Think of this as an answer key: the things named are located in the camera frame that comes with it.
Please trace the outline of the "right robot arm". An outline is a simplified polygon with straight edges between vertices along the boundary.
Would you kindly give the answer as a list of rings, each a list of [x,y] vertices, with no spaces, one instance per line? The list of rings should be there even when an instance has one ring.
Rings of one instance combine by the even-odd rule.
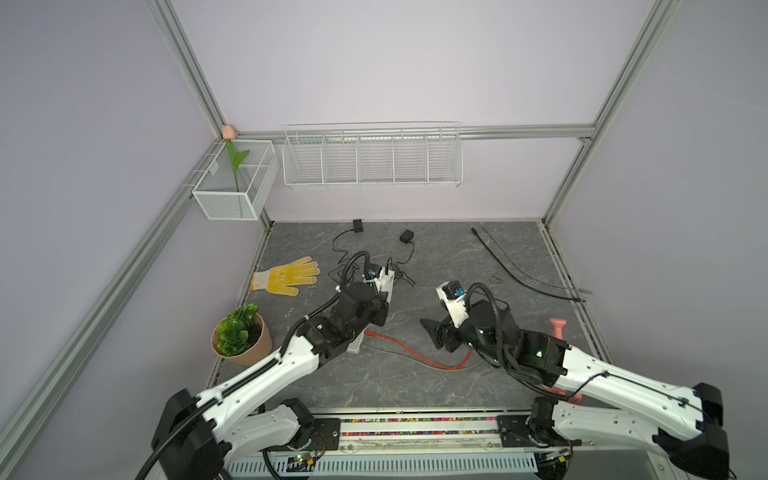
[[[424,319],[438,349],[467,346],[491,367],[537,392],[527,423],[537,446],[607,440],[665,455],[701,479],[731,475],[719,388],[653,380],[601,361],[553,335],[520,328],[479,282],[436,289],[448,315]]]

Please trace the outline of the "white network switch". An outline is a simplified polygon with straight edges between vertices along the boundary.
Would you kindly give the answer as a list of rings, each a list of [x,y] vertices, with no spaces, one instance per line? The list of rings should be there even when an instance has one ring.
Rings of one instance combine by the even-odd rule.
[[[365,333],[360,333],[347,347],[347,352],[351,354],[357,354],[361,350],[361,345],[363,342],[363,339],[365,337]]]

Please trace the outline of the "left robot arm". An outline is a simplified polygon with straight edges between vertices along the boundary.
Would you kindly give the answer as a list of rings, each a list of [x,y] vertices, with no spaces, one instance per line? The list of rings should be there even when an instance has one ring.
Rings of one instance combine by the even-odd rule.
[[[160,467],[166,479],[215,479],[227,465],[276,446],[298,449],[315,418],[298,399],[260,412],[281,390],[353,350],[370,325],[386,322],[394,287],[390,267],[365,264],[358,280],[342,273],[336,294],[302,317],[283,344],[239,375],[192,395],[183,389],[165,405],[137,478]]]

